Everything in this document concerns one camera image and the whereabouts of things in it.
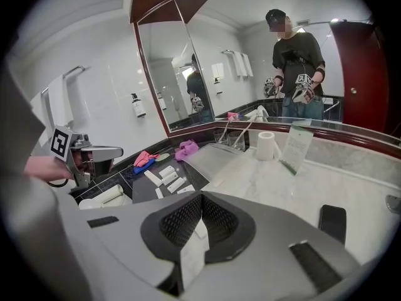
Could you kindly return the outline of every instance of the hand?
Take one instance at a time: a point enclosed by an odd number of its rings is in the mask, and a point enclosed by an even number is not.
[[[310,103],[312,99],[315,97],[315,93],[312,88],[308,88],[308,91],[304,95],[306,103]]]

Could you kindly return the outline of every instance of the blue item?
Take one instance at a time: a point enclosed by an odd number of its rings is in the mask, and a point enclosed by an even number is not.
[[[154,158],[149,159],[148,163],[142,167],[134,167],[133,172],[139,174],[140,172],[146,170],[150,165],[152,165],[156,160]]]

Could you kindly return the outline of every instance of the red door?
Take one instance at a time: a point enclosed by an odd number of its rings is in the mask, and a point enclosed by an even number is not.
[[[383,132],[388,108],[385,56],[371,24],[330,24],[344,76],[344,124]]]

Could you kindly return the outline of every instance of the ceiling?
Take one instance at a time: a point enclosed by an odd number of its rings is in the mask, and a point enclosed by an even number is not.
[[[13,53],[30,54],[42,42],[71,24],[123,8],[123,0],[40,0],[18,29]]]
[[[370,15],[362,0],[208,0],[198,13],[241,30],[264,21],[270,9],[283,10],[294,25],[306,19],[363,20]]]
[[[182,65],[180,59],[185,61],[193,54],[187,30],[181,21],[140,24],[139,34],[148,62],[174,58],[178,66]]]

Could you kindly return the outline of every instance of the phone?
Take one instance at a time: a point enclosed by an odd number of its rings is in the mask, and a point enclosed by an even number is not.
[[[319,229],[345,245],[345,209],[337,206],[323,205],[320,209]]]

